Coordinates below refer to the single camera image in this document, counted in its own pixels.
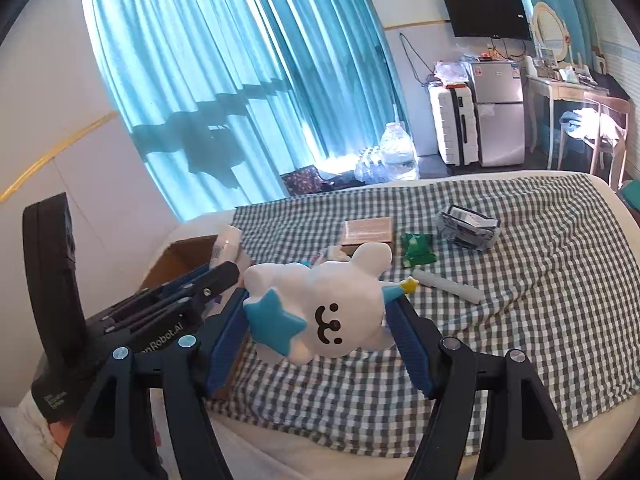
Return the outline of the person left hand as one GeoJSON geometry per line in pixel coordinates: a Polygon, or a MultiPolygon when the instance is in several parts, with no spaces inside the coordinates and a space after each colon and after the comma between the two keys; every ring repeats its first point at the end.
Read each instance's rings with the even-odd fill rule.
{"type": "Polygon", "coordinates": [[[67,419],[60,420],[59,422],[50,422],[48,425],[53,441],[59,448],[65,448],[74,423],[75,421],[73,419],[67,419]]]}

